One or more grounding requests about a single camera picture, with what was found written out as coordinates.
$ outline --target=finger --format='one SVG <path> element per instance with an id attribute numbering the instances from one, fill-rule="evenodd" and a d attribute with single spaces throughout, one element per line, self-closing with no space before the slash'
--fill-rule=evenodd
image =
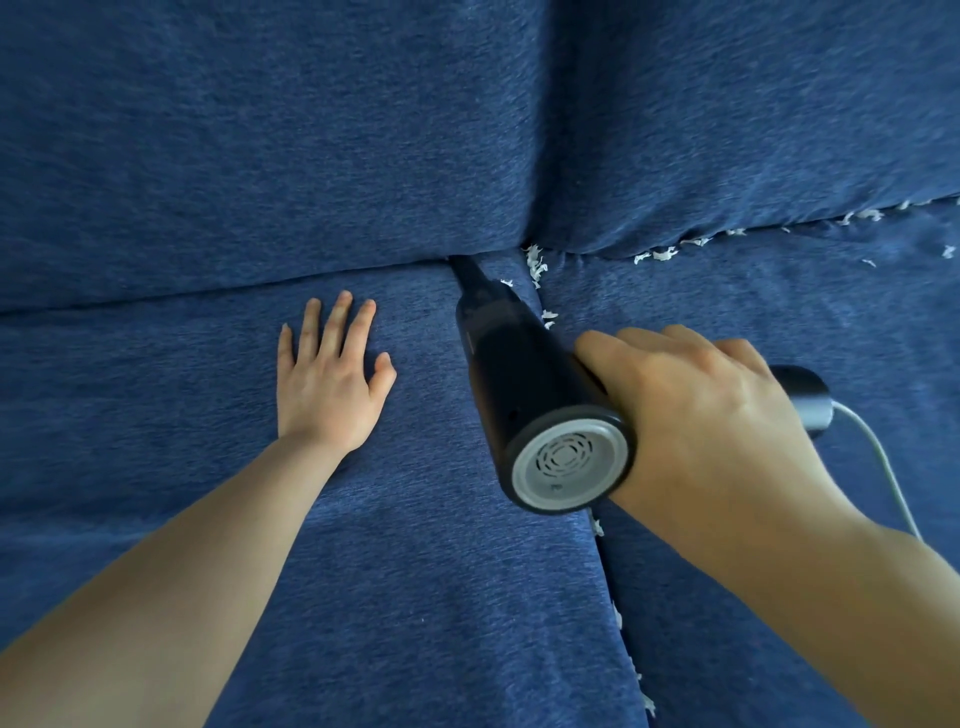
<path id="1" fill-rule="evenodd" d="M 676 339 L 646 328 L 622 328 L 616 338 L 643 352 L 681 352 L 683 346 Z"/>
<path id="2" fill-rule="evenodd" d="M 746 339 L 722 339 L 713 344 L 717 349 L 726 354 L 729 358 L 743 364 L 761 376 L 773 378 L 770 366 L 754 345 Z"/>
<path id="3" fill-rule="evenodd" d="M 317 358 L 331 359 L 340 356 L 340 347 L 344 343 L 344 324 L 347 322 L 347 315 L 350 311 L 350 303 L 353 301 L 353 294 L 349 291 L 341 291 L 334 304 L 330 316 L 326 320 L 324 327 L 324 338 L 320 342 L 320 352 Z"/>
<path id="4" fill-rule="evenodd" d="M 370 396 L 380 407 L 387 400 L 387 395 L 396 381 L 396 369 L 386 352 L 380 354 L 373 362 L 373 376 L 370 379 Z"/>
<path id="5" fill-rule="evenodd" d="M 280 329 L 276 345 L 276 383 L 279 384 L 294 368 L 294 332 L 286 324 Z"/>
<path id="6" fill-rule="evenodd" d="M 692 328 L 687 328 L 681 326 L 680 324 L 672 324 L 666 327 L 663 330 L 663 335 L 667 336 L 674 341 L 683 341 L 686 344 L 693 344 L 697 347 L 712 347 L 713 344 L 710 343 L 710 340 L 706 336 L 694 331 Z"/>
<path id="7" fill-rule="evenodd" d="M 347 332 L 344 342 L 344 351 L 340 358 L 356 364 L 363 364 L 363 352 L 367 350 L 367 338 L 370 336 L 370 326 L 373 323 L 373 314 L 376 313 L 376 303 L 370 299 L 364 301 L 357 311 L 353 323 Z"/>
<path id="8" fill-rule="evenodd" d="M 600 331 L 585 331 L 573 344 L 577 358 L 593 372 L 614 399 L 619 400 L 621 392 L 630 389 L 628 377 L 631 368 L 625 366 L 645 355 L 643 349 L 637 349 L 617 336 L 609 336 Z"/>
<path id="9" fill-rule="evenodd" d="M 310 299 L 303 310 L 303 326 L 300 327 L 300 347 L 297 363 L 309 364 L 317 356 L 317 332 L 320 330 L 320 301 Z"/>

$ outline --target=hand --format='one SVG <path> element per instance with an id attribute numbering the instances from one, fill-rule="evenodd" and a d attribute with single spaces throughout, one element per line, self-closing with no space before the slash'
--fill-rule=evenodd
<path id="1" fill-rule="evenodd" d="M 340 294 L 318 348 L 321 305 L 317 299 L 310 299 L 303 312 L 296 363 L 294 334 L 286 324 L 280 331 L 276 354 L 279 436 L 303 435 L 341 455 L 367 441 L 396 381 L 390 355 L 383 352 L 376 358 L 368 385 L 363 355 L 376 304 L 366 301 L 360 306 L 344 341 L 351 300 L 349 291 Z"/>
<path id="2" fill-rule="evenodd" d="M 859 516 L 747 341 L 625 328 L 587 331 L 575 351 L 637 433 L 612 500 L 721 582 Z"/>

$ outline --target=sofa cushion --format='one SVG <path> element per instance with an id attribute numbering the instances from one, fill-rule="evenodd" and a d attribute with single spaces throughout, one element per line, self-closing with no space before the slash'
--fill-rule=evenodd
<path id="1" fill-rule="evenodd" d="M 537 304 L 519 252 L 483 264 Z M 496 483 L 441 263 L 0 317 L 0 648 L 271 441 L 280 324 L 342 287 L 396 386 L 210 725 L 645 725 L 587 517 Z"/>
<path id="2" fill-rule="evenodd" d="M 0 311 L 523 234 L 540 0 L 0 9 Z"/>
<path id="3" fill-rule="evenodd" d="M 560 3 L 531 234 L 631 255 L 960 193 L 960 4 Z"/>
<path id="4" fill-rule="evenodd" d="M 682 323 L 745 336 L 821 374 L 887 448 L 918 526 L 960 567 L 960 206 L 847 226 L 748 231 L 670 260 L 547 253 L 543 304 L 567 346 L 587 328 Z M 905 528 L 876 457 L 837 416 L 817 441 L 871 518 Z M 596 509 L 613 595 L 662 728 L 865 725 L 742 603 L 616 506 Z"/>

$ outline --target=right hand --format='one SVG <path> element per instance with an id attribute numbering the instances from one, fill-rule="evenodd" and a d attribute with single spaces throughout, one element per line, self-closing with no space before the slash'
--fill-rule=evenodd
<path id="1" fill-rule="evenodd" d="M 575 352 L 637 436 L 611 500 L 719 581 L 863 520 L 747 341 L 624 328 L 587 331 Z"/>

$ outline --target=blue sofa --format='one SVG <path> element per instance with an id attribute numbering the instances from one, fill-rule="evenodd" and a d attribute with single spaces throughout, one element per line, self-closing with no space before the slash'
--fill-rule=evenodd
<path id="1" fill-rule="evenodd" d="M 0 647 L 271 441 L 280 324 L 349 288 L 399 379 L 211 725 L 863 725 L 612 504 L 602 564 L 587 513 L 502 495 L 443 259 L 566 346 L 683 322 L 818 371 L 960 566 L 958 27 L 947 0 L 6 3 Z M 900 526 L 851 427 L 819 447 Z"/>

